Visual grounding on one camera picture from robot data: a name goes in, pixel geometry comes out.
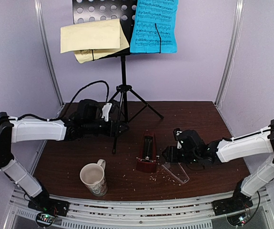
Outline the clear plastic metronome cover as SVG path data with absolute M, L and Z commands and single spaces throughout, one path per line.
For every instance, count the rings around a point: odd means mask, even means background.
M 181 185 L 186 184 L 190 180 L 187 172 L 185 171 L 181 163 L 166 162 L 162 164 L 162 167 L 173 177 L 175 181 L 177 181 Z

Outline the red wooden metronome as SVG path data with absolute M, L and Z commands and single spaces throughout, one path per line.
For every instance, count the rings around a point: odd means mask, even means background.
M 155 173 L 157 169 L 157 147 L 155 132 L 152 130 L 143 133 L 136 170 L 144 173 Z

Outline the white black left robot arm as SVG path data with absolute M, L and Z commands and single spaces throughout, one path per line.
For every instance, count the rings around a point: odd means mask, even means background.
M 91 99 L 79 101 L 69 116 L 55 119 L 8 116 L 0 112 L 0 171 L 22 188 L 43 212 L 53 207 L 48 191 L 13 155 L 13 144 L 41 141 L 74 141 L 87 135 L 105 135 L 116 139 L 130 128 L 121 119 L 112 119 L 115 102 L 100 106 Z

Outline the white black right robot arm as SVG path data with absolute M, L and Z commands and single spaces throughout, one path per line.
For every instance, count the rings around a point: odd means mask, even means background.
M 197 163 L 203 166 L 226 163 L 234 159 L 269 153 L 255 172 L 237 183 L 229 207 L 239 210 L 260 188 L 274 179 L 274 119 L 268 126 L 241 137 L 222 138 L 206 144 L 197 131 L 173 130 L 176 146 L 168 146 L 162 156 L 169 163 Z

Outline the white ceramic mug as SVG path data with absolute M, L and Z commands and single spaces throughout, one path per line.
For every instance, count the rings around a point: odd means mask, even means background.
M 89 163 L 80 170 L 81 182 L 96 197 L 102 197 L 108 191 L 105 167 L 106 161 L 99 159 L 97 163 Z

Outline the yellow sheet music page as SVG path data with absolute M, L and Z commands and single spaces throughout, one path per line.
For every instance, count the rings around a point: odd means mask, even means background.
M 74 52 L 79 63 L 94 61 L 130 47 L 120 19 L 61 27 L 60 53 Z

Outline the blue sheet music page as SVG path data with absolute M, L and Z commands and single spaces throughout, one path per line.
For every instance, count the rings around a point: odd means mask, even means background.
M 131 53 L 176 53 L 178 0 L 139 0 L 130 42 Z

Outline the black music stand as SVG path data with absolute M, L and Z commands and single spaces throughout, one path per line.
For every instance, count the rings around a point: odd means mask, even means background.
M 130 42 L 132 38 L 132 32 L 134 28 L 134 19 L 136 12 L 137 1 L 136 0 L 73 0 L 72 1 L 72 15 L 75 24 L 80 22 L 98 21 L 103 18 L 106 19 L 120 19 L 120 23 L 125 37 Z M 155 110 L 147 101 L 145 101 L 140 95 L 138 95 L 131 85 L 127 84 L 126 80 L 126 56 L 130 55 L 130 49 L 124 49 L 115 54 L 110 54 L 107 57 L 120 57 L 121 58 L 121 74 L 122 83 L 116 86 L 116 92 L 110 98 L 112 101 L 120 94 L 120 104 L 118 106 L 117 121 L 122 121 L 128 124 L 132 121 L 140 112 L 145 108 L 150 108 L 161 119 L 164 116 Z M 132 118 L 128 115 L 128 101 L 127 93 L 132 93 L 138 98 L 144 107 L 141 108 Z M 116 153 L 117 138 L 121 133 L 114 137 L 112 153 Z

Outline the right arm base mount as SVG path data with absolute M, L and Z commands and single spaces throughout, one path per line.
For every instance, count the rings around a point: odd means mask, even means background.
M 250 198 L 225 198 L 212 202 L 216 216 L 227 215 L 226 219 L 231 226 L 242 227 L 251 217 L 253 202 Z

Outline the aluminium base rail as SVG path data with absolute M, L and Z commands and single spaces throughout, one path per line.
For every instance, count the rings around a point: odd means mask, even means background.
M 105 201 L 66 198 L 67 216 L 58 216 L 48 229 L 274 229 L 274 208 L 265 188 L 260 193 L 260 206 L 244 226 L 232 226 L 228 219 L 236 214 L 252 215 L 258 196 L 252 197 L 253 207 L 217 216 L 212 202 L 232 196 L 233 192 L 159 201 Z M 8 205 L 2 229 L 40 229 L 35 222 L 38 211 L 28 208 L 21 190 L 15 189 Z

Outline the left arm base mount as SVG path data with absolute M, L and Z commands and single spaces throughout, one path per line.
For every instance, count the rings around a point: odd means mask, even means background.
M 29 197 L 28 208 L 39 211 L 35 217 L 35 222 L 42 228 L 50 227 L 60 218 L 67 216 L 69 202 L 52 198 Z

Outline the left aluminium corner post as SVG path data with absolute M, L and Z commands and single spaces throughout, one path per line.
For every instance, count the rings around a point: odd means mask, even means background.
M 34 6 L 35 6 L 35 13 L 36 13 L 37 22 L 38 22 L 39 29 L 40 29 L 41 41 L 43 44 L 45 60 L 46 60 L 46 64 L 48 67 L 48 72 L 49 72 L 49 76 L 51 79 L 52 87 L 56 94 L 59 105 L 63 106 L 64 101 L 63 101 L 63 98 L 62 98 L 62 95 L 60 92 L 59 84 L 57 82 L 57 78 L 56 78 L 56 74 L 55 74 L 55 70 L 54 70 L 54 66 L 53 66 L 53 61 L 51 58 L 51 52 L 50 52 L 50 48 L 49 48 L 48 37 L 47 37 L 47 33 L 46 33 L 44 16 L 43 16 L 43 11 L 42 11 L 42 1 L 35 0 Z

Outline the aluminium corner post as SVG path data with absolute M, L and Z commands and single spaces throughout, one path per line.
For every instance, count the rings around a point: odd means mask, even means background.
M 43 16 L 43 11 L 42 11 L 42 1 L 35 0 L 34 6 L 35 6 L 35 13 L 36 13 L 37 22 L 38 22 L 39 29 L 40 29 L 41 41 L 43 44 L 45 60 L 46 60 L 46 64 L 48 67 L 48 72 L 49 72 L 49 76 L 51 79 L 52 87 L 56 94 L 59 105 L 63 106 L 64 101 L 63 101 L 63 98 L 62 98 L 62 95 L 60 92 L 59 84 L 57 82 L 57 78 L 56 78 L 56 74 L 55 74 L 55 70 L 54 70 L 54 66 L 53 66 L 53 61 L 51 58 L 51 52 L 50 52 L 50 48 L 49 48 L 48 37 L 47 37 L 47 33 L 46 33 L 44 16 Z
M 232 28 L 231 38 L 230 38 L 228 54 L 227 54 L 225 66 L 223 69 L 223 75 L 222 75 L 220 87 L 215 100 L 215 106 L 218 108 L 222 107 L 222 101 L 226 94 L 226 90 L 230 80 L 231 70 L 233 67 L 233 59 L 234 59 L 234 55 L 238 45 L 238 40 L 239 40 L 241 26 L 242 26 L 244 2 L 245 2 L 244 0 L 236 1 L 233 28 Z

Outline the right aluminium corner post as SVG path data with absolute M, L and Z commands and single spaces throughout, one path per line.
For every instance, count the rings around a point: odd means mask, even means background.
M 231 70 L 233 67 L 233 59 L 234 59 L 234 55 L 238 45 L 238 40 L 239 40 L 241 26 L 242 26 L 244 2 L 245 2 L 244 0 L 236 1 L 233 28 L 232 28 L 231 38 L 230 38 L 228 54 L 227 54 L 225 66 L 223 69 L 223 75 L 222 75 L 220 87 L 215 100 L 215 106 L 218 108 L 222 107 L 222 101 L 226 94 L 226 90 L 230 80 Z

